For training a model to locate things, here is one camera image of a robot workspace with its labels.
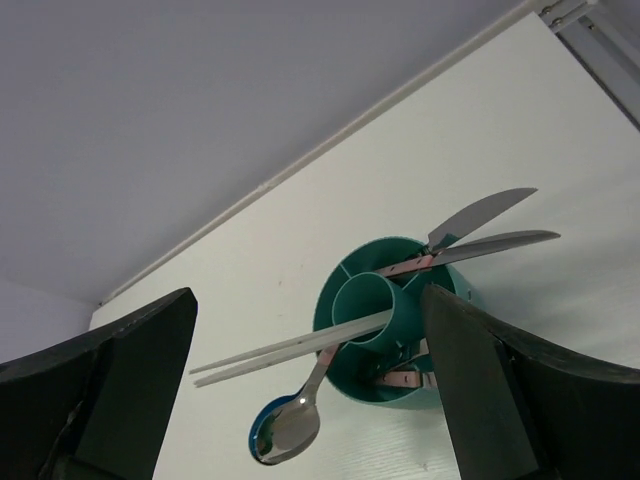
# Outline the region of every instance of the teal cup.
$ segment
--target teal cup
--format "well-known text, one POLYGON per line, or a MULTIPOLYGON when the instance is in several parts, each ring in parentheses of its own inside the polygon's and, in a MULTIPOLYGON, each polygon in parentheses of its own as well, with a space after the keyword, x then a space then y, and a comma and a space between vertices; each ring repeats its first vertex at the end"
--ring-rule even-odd
MULTIPOLYGON (((441 405, 437 390, 378 386, 363 382, 360 375, 368 365, 375 364, 385 355, 424 338, 420 295, 426 285, 440 285, 483 308, 478 293, 449 266, 393 280, 374 273, 379 268, 405 260, 423 246, 422 242, 404 237, 386 237, 367 243, 338 264, 320 292, 314 331, 391 311, 390 319, 381 331, 347 342, 327 373, 329 382, 354 401, 408 410, 441 405)), ((428 356, 416 363, 418 370, 431 368, 428 356)))

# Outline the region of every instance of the pair of chopsticks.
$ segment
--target pair of chopsticks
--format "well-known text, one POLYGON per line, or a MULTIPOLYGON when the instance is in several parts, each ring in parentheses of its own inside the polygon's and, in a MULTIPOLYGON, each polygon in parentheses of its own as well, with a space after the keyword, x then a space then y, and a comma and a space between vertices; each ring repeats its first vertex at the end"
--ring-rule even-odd
POLYGON ((354 338, 382 330, 391 318, 391 310, 374 313, 357 320, 351 320, 335 327, 325 328, 300 337, 284 340, 250 352, 209 363, 189 371, 189 374, 202 373, 207 370, 224 367, 233 363, 248 360, 239 365, 200 378, 194 382, 196 387, 213 385, 240 375, 246 375, 294 358, 321 351, 332 345, 342 344, 354 338))

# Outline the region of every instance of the metal spoon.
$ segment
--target metal spoon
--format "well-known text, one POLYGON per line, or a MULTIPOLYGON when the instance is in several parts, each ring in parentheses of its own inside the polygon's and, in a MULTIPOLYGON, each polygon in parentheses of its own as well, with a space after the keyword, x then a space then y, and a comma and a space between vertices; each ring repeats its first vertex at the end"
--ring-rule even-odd
POLYGON ((249 431, 249 451, 258 462, 277 465, 300 455, 316 439, 320 431, 316 394, 340 347, 325 348, 297 393, 276 398, 258 414, 249 431))

